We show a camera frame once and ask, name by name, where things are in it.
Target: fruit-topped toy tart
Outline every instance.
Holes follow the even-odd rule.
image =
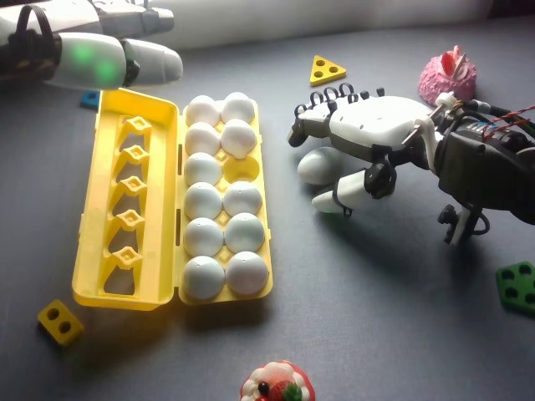
[[[240,390],[241,401],[316,401],[305,372],[288,361],[270,362],[251,373]]]
[[[418,90],[421,97],[435,105],[442,92],[453,91],[458,99],[472,100],[476,94],[476,66],[466,54],[461,54],[459,46],[436,56],[421,73]]]

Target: yellow triangle block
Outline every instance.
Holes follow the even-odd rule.
[[[337,79],[345,78],[346,69],[328,61],[321,56],[314,56],[314,64],[310,72],[310,86],[318,86]]]

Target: blue block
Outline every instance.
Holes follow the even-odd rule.
[[[86,109],[98,110],[99,100],[100,100],[100,91],[88,90],[82,96],[82,99],[80,100],[80,106],[85,107]]]

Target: egg carton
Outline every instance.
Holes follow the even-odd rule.
[[[265,242],[257,253],[269,270],[264,288],[242,297],[224,286],[204,301],[193,300],[182,291],[181,274],[189,261],[182,238],[188,222],[182,204],[186,193],[182,174],[187,159],[185,115],[180,116],[171,102],[119,89],[103,91],[99,101],[72,281],[78,303],[148,311],[168,303],[175,287],[186,303],[249,299],[269,293],[273,286],[270,231],[256,104],[254,113],[255,149],[243,160],[218,151],[223,177],[216,188],[222,193],[230,182],[245,179],[262,194],[257,216],[265,228]],[[224,227],[228,217],[222,212],[217,224]],[[232,253],[222,248],[216,259],[226,266],[231,257]]]
[[[258,125],[258,106],[257,103],[253,100],[250,100],[252,103],[252,108],[254,112],[251,113],[245,113],[245,115],[238,115],[239,121],[236,121],[233,117],[236,117],[236,115],[232,115],[229,113],[226,113],[226,110],[224,108],[224,102],[219,100],[214,103],[217,109],[216,118],[214,118],[211,115],[206,115],[206,110],[202,109],[202,107],[198,107],[198,100],[201,101],[201,103],[210,103],[213,102],[210,98],[206,96],[200,96],[191,101],[191,103],[185,108],[183,117],[181,118],[179,122],[179,131],[181,133],[186,133],[185,136],[182,136],[182,141],[179,144],[179,147],[181,147],[184,151],[179,152],[182,154],[182,160],[181,160],[181,169],[178,170],[177,174],[177,198],[176,198],[176,204],[177,209],[180,209],[180,224],[177,223],[177,225],[180,226],[180,235],[178,236],[181,238],[182,243],[176,248],[176,266],[177,266],[177,278],[178,278],[178,293],[179,297],[184,303],[187,304],[201,304],[201,303],[210,303],[210,302],[227,302],[227,301],[238,301],[238,300],[244,300],[244,299],[253,299],[253,298],[259,298],[266,296],[273,288],[273,274],[272,274],[272,265],[271,265],[271,253],[269,248],[269,241],[271,239],[271,231],[268,229],[268,214],[266,210],[266,196],[265,196],[265,190],[264,190],[264,179],[263,179],[263,167],[262,167],[262,152],[261,152],[261,144],[262,144],[262,136],[260,135],[259,125]],[[250,249],[248,251],[253,251],[256,253],[260,258],[262,258],[263,264],[262,269],[266,269],[266,280],[258,288],[258,291],[254,291],[254,293],[240,293],[236,291],[236,288],[231,289],[231,286],[229,286],[229,281],[226,280],[225,283],[222,285],[221,290],[214,295],[213,297],[209,297],[207,299],[199,299],[198,297],[193,297],[188,292],[188,285],[184,280],[185,277],[185,271],[186,266],[188,262],[192,259],[192,256],[188,254],[186,251],[187,246],[184,246],[184,241],[187,241],[186,238],[186,228],[188,225],[194,221],[190,217],[188,217],[186,213],[186,194],[188,189],[190,189],[191,180],[188,180],[188,177],[186,176],[187,173],[187,163],[188,160],[191,157],[195,157],[195,155],[199,155],[199,153],[196,153],[195,150],[192,150],[192,146],[190,143],[188,143],[187,140],[187,133],[188,130],[191,129],[192,125],[195,127],[196,122],[196,116],[191,115],[193,114],[190,108],[195,108],[196,111],[200,111],[202,115],[203,121],[209,121],[211,126],[215,128],[215,131],[217,132],[217,135],[221,138],[221,141],[215,141],[215,145],[210,147],[210,150],[208,155],[210,155],[210,160],[213,157],[213,159],[217,162],[217,164],[221,167],[221,176],[215,176],[213,178],[213,181],[210,184],[213,184],[217,191],[219,192],[220,196],[222,198],[225,197],[229,189],[232,188],[233,183],[237,182],[247,182],[250,183],[252,187],[256,188],[258,191],[258,194],[262,198],[262,202],[260,207],[258,208],[257,212],[255,213],[255,216],[258,218],[258,220],[262,223],[262,229],[264,233],[264,240],[262,245],[258,249]],[[251,144],[250,142],[246,145],[250,145],[249,147],[253,146],[252,149],[249,149],[249,147],[246,147],[245,149],[242,146],[238,146],[236,149],[236,143],[232,143],[233,140],[236,138],[230,138],[229,140],[226,140],[226,134],[223,132],[226,127],[229,127],[231,124],[236,124],[238,126],[246,125],[246,122],[244,123],[243,120],[248,122],[248,126],[251,127],[252,132],[254,132],[255,136],[255,144]],[[229,249],[229,246],[227,244],[227,227],[229,225],[229,222],[232,219],[231,214],[235,214],[236,211],[231,211],[229,213],[225,206],[223,206],[222,211],[217,214],[217,216],[213,217],[213,221],[217,223],[217,225],[220,227],[221,231],[224,232],[225,236],[225,244],[221,247],[221,249],[217,252],[216,255],[213,256],[213,259],[219,264],[220,267],[222,267],[223,272],[227,272],[227,268],[229,266],[229,262],[232,262],[232,258],[236,255],[236,252],[233,252]],[[239,260],[239,262],[247,263],[245,259]],[[240,282],[246,282],[250,280],[251,277],[240,277],[238,278],[238,281]],[[202,283],[197,282],[196,285],[198,287],[202,287]]]

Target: red wire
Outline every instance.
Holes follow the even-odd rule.
[[[493,129],[491,131],[491,133],[489,135],[485,135],[485,133],[487,132],[487,129],[494,123],[497,123],[498,121],[502,121],[502,120],[505,120],[505,119],[509,119],[509,118],[512,118],[512,117],[515,117],[515,116],[518,116],[522,113],[526,113],[527,111],[529,110],[534,110],[535,109],[535,105],[533,106],[529,106],[525,109],[520,109],[518,111],[512,111],[510,113],[507,113],[505,115],[503,115],[502,117],[496,117],[495,119],[489,121],[487,123],[487,125],[485,125],[485,127],[483,128],[483,131],[481,132],[481,137],[483,138],[483,140],[488,140],[489,138],[491,138],[495,132],[497,131],[503,131],[507,128],[511,128],[513,127],[513,125],[522,125],[522,124],[526,124],[527,122],[531,121],[530,119],[520,119],[518,121],[514,121],[508,125],[503,125],[501,127],[496,127],[495,129]]]

